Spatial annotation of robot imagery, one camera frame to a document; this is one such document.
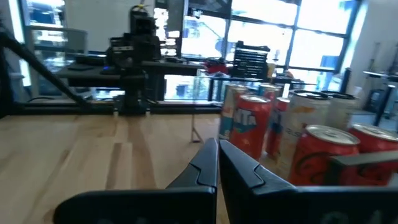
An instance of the wooden table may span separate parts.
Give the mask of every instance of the wooden table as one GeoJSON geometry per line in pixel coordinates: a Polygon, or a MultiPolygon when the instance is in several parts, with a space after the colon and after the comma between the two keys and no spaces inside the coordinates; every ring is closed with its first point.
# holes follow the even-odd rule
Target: wooden table
{"type": "MultiPolygon", "coordinates": [[[[217,117],[198,116],[199,129],[217,125],[217,117]]],[[[0,223],[51,223],[60,202],[89,190],[165,188],[201,147],[190,143],[190,118],[3,118],[0,223]]],[[[221,186],[218,198],[217,223],[229,223],[221,186]]]]}

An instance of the white soda can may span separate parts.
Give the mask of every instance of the white soda can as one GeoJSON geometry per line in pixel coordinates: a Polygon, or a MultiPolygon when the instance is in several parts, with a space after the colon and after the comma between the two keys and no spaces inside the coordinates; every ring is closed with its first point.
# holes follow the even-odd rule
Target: white soda can
{"type": "Polygon", "coordinates": [[[289,177],[301,133],[309,124],[325,125],[330,105],[330,97],[324,93],[292,90],[291,94],[289,107],[282,121],[284,129],[277,158],[277,174],[285,180],[289,177]]]}
{"type": "Polygon", "coordinates": [[[239,97],[247,92],[248,88],[242,85],[227,84],[225,86],[225,98],[221,111],[220,128],[218,137],[229,140],[232,131],[233,116],[239,97]]]}
{"type": "Polygon", "coordinates": [[[331,96],[330,110],[327,115],[326,125],[340,130],[347,130],[353,111],[358,105],[358,98],[335,91],[322,91],[331,96]]]}

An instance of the soda can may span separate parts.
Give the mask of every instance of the soda can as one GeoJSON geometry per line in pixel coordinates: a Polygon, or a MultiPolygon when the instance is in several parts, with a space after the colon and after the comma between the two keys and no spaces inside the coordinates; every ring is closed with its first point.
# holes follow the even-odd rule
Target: soda can
{"type": "Polygon", "coordinates": [[[292,90],[286,119],[283,122],[282,140],[279,145],[277,174],[287,180],[293,162],[296,144],[304,128],[309,124],[324,125],[330,97],[324,93],[292,90]]]}
{"type": "Polygon", "coordinates": [[[339,93],[335,91],[322,91],[331,96],[330,108],[326,125],[332,128],[338,128],[341,130],[346,130],[354,109],[357,107],[358,98],[344,93],[339,93]]]}
{"type": "Polygon", "coordinates": [[[225,86],[225,98],[221,110],[220,128],[218,137],[229,140],[233,125],[233,114],[239,97],[247,92],[248,88],[242,85],[227,84],[225,86]]]}
{"type": "Polygon", "coordinates": [[[261,83],[259,85],[259,96],[263,96],[271,100],[272,105],[275,105],[276,98],[280,96],[282,87],[272,85],[270,83],[261,83]]]}
{"type": "MultiPolygon", "coordinates": [[[[398,150],[398,135],[368,124],[353,124],[348,130],[361,142],[360,153],[398,150]]],[[[387,185],[392,172],[398,169],[395,161],[378,164],[366,164],[358,167],[358,175],[373,182],[373,185],[387,185]]]]}
{"type": "Polygon", "coordinates": [[[290,99],[278,97],[276,104],[272,110],[272,115],[269,119],[268,135],[266,137],[266,152],[267,156],[275,159],[279,149],[280,140],[282,138],[283,125],[282,120],[285,117],[285,112],[289,105],[290,99]]]}
{"type": "Polygon", "coordinates": [[[359,139],[345,131],[308,125],[298,140],[289,182],[294,185],[323,185],[331,156],[358,155],[359,139]]]}
{"type": "Polygon", "coordinates": [[[271,101],[256,95],[241,95],[234,114],[230,142],[255,160],[259,160],[267,131],[271,101]]]}

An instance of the red soda can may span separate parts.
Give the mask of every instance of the red soda can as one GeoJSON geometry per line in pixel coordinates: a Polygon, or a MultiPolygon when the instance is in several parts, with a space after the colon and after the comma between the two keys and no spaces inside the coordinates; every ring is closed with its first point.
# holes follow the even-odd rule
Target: red soda can
{"type": "Polygon", "coordinates": [[[331,156],[358,154],[359,139],[345,131],[308,125],[298,140],[290,170],[294,185],[323,185],[331,156]]]}
{"type": "MultiPolygon", "coordinates": [[[[353,124],[348,132],[361,141],[360,153],[398,150],[398,135],[393,132],[368,124],[353,124]]],[[[376,181],[375,185],[387,185],[397,169],[397,162],[367,164],[358,167],[358,175],[376,181]]]]}
{"type": "Polygon", "coordinates": [[[282,132],[284,128],[282,125],[282,119],[289,103],[290,99],[288,98],[276,98],[276,104],[269,119],[270,125],[268,128],[268,137],[266,139],[266,152],[267,156],[271,159],[276,159],[278,154],[279,143],[282,139],[282,132]]]}
{"type": "Polygon", "coordinates": [[[229,141],[255,160],[261,157],[270,112],[271,101],[267,98],[241,95],[238,100],[229,141]]]}

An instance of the window frame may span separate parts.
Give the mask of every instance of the window frame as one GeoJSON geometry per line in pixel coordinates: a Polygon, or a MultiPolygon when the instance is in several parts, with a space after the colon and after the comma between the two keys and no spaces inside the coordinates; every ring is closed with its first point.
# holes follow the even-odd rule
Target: window frame
{"type": "MultiPolygon", "coordinates": [[[[261,24],[261,25],[267,24],[267,25],[277,26],[277,27],[280,27],[280,28],[292,29],[292,37],[291,37],[291,40],[290,40],[289,48],[288,48],[287,53],[286,53],[285,63],[284,63],[284,65],[277,65],[276,66],[277,68],[283,68],[284,71],[286,71],[286,70],[291,68],[291,69],[299,69],[299,70],[311,70],[311,71],[318,71],[318,72],[333,72],[333,73],[340,73],[340,71],[342,69],[341,66],[343,64],[343,60],[344,60],[344,57],[345,57],[346,52],[347,52],[348,43],[350,42],[350,37],[351,37],[352,30],[353,30],[354,22],[355,22],[355,19],[356,19],[356,15],[358,14],[358,10],[359,10],[360,4],[362,2],[362,0],[354,0],[356,2],[356,4],[354,5],[354,7],[353,7],[353,9],[351,11],[351,14],[350,14],[350,17],[349,17],[349,20],[348,20],[348,24],[347,24],[347,28],[346,28],[346,32],[344,34],[341,34],[341,33],[327,32],[327,31],[322,31],[322,30],[306,29],[306,28],[299,27],[298,26],[298,22],[299,22],[299,16],[300,16],[300,8],[301,8],[301,4],[302,4],[301,1],[299,1],[298,5],[297,5],[297,13],[296,13],[293,25],[278,24],[278,23],[262,21],[260,19],[254,19],[254,18],[250,18],[250,17],[232,15],[232,1],[234,1],[234,0],[228,0],[228,7],[229,7],[229,11],[228,12],[229,13],[227,13],[227,14],[201,10],[202,14],[204,16],[211,16],[211,17],[217,17],[217,18],[226,19],[225,35],[224,35],[223,47],[222,47],[222,51],[221,51],[222,57],[224,57],[224,58],[226,57],[226,50],[227,50],[228,36],[229,36],[229,28],[231,27],[231,22],[232,21],[247,22],[247,23],[261,24]],[[341,53],[340,53],[340,55],[338,57],[335,69],[290,66],[290,59],[291,59],[292,51],[293,51],[293,43],[294,43],[294,39],[295,39],[295,34],[296,34],[296,32],[298,30],[306,30],[306,31],[314,32],[316,34],[325,34],[325,35],[329,35],[329,36],[333,36],[333,37],[339,37],[339,38],[343,39],[343,46],[341,48],[341,53]]],[[[166,8],[167,4],[164,4],[164,3],[160,4],[160,3],[158,3],[156,1],[155,2],[155,7],[167,9],[166,8]]],[[[201,60],[200,58],[194,58],[194,57],[185,57],[185,58],[188,59],[188,60],[193,60],[193,61],[201,60]]]]}

